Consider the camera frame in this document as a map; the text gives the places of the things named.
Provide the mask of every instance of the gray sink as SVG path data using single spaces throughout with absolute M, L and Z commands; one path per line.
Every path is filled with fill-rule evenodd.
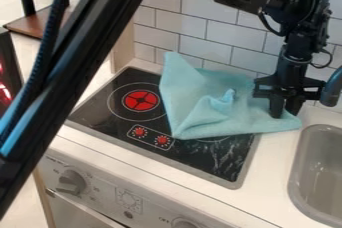
M 305 215 L 342 227 L 342 129 L 315 125 L 302 132 L 288 191 Z

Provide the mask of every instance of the cable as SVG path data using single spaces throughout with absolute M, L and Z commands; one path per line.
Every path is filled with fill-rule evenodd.
M 312 66 L 315 67 L 316 69 L 323 69 L 323 68 L 326 68 L 326 67 L 328 67 L 328 66 L 331 64 L 331 62 L 333 61 L 333 55 L 332 55 L 329 51 L 327 51 L 327 50 L 325 50 L 325 49 L 322 49 L 321 52 L 322 52 L 322 53 L 325 53 L 325 54 L 327 54 L 327 55 L 329 55 L 329 61 L 328 61 L 326 64 L 324 64 L 324 65 L 317 65 L 317 64 L 314 64 L 314 63 L 310 63 L 310 65 L 312 65 Z
M 30 77 L 21 89 L 21 94 L 13 115 L 10 117 L 8 125 L 0 135 L 0 145 L 7 139 L 16 126 L 21 116 L 33 100 L 39 94 L 47 75 L 49 74 L 49 64 L 52 60 L 53 49 L 57 40 L 59 28 L 62 23 L 64 11 L 67 8 L 69 0 L 54 0 L 51 6 L 50 15 L 46 24 L 43 39 L 37 54 Z
M 284 37 L 284 36 L 286 35 L 285 32 L 281 32 L 281 31 L 278 32 L 278 31 L 274 30 L 274 29 L 270 26 L 270 24 L 268 23 L 268 21 L 267 21 L 267 19 L 266 19 L 266 17 L 265 17 L 265 15 L 264 15 L 263 12 L 260 12 L 260 13 L 258 14 L 258 17 L 259 17 L 260 21 L 262 22 L 262 24 L 263 24 L 263 25 L 266 27 L 266 29 L 269 30 L 270 32 L 272 32 L 272 33 L 274 33 L 275 35 L 280 36 L 280 37 Z

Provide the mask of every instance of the towel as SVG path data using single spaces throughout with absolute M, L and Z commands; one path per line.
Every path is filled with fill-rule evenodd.
M 196 139 L 267 133 L 301 127 L 297 117 L 269 115 L 269 100 L 253 98 L 253 79 L 223 71 L 195 69 L 178 53 L 165 53 L 159 89 L 172 136 Z

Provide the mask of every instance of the white countertop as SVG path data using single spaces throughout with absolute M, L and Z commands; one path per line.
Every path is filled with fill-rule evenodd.
M 134 59 L 130 65 L 152 72 L 161 72 L 162 70 L 160 65 L 139 59 Z M 342 115 L 326 109 L 305 106 L 299 116 L 303 121 L 303 128 L 313 124 L 342 127 Z M 61 130 L 60 133 L 63 136 L 65 136 L 63 132 L 65 129 L 68 130 L 69 128 Z M 171 167 L 167 167 L 168 172 L 165 172 L 166 167 L 164 164 L 157 164 L 155 160 L 138 156 L 136 153 L 112 144 L 95 142 L 95 139 L 92 139 L 92 142 L 89 140 L 86 144 L 88 148 L 96 148 L 98 151 L 113 152 L 116 159 L 120 161 L 126 163 L 136 162 L 140 169 L 152 172 L 168 181 L 174 181 L 176 184 L 195 191 L 202 196 L 205 195 L 210 199 L 234 206 L 280 227 L 328 227 L 302 214 L 293 205 L 287 193 L 287 183 L 300 133 L 301 130 L 262 135 L 243 186 L 238 190 L 229 190 Z M 210 212 L 209 209 L 206 209 L 206 206 L 197 207 L 202 208 L 201 211 Z M 229 217 L 219 209 L 210 214 L 229 221 Z

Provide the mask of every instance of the stovetop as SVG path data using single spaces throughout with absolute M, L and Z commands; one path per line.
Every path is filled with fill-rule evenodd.
M 74 127 L 91 135 L 96 131 L 96 136 L 119 139 L 124 142 L 120 146 L 127 145 L 140 154 L 148 152 L 150 158 L 184 167 L 183 170 L 202 178 L 220 180 L 221 185 L 236 182 L 242 171 L 247 170 L 246 159 L 250 159 L 251 148 L 256 144 L 254 135 L 172 138 L 159 81 L 160 75 L 127 68 L 78 107 L 69 116 L 68 124 L 76 124 Z

